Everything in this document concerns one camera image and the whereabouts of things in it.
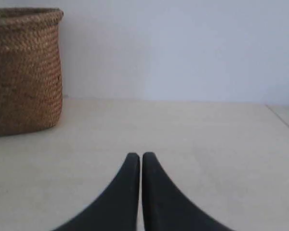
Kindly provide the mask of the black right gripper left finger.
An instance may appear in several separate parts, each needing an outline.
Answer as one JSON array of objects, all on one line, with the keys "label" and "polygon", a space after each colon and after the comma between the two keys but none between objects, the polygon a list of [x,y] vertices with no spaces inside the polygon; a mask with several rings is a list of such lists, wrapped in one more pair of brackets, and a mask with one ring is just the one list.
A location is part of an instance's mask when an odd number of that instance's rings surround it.
[{"label": "black right gripper left finger", "polygon": [[117,175],[82,212],[57,231],[135,231],[140,186],[140,157],[128,153]]}]

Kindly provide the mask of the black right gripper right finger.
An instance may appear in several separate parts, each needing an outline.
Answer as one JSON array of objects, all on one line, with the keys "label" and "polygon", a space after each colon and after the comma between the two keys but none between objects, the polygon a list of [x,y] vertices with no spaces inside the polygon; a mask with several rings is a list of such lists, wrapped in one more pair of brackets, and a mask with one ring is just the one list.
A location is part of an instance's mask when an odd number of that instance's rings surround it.
[{"label": "black right gripper right finger", "polygon": [[146,231],[228,230],[179,190],[153,152],[143,155],[142,207]]}]

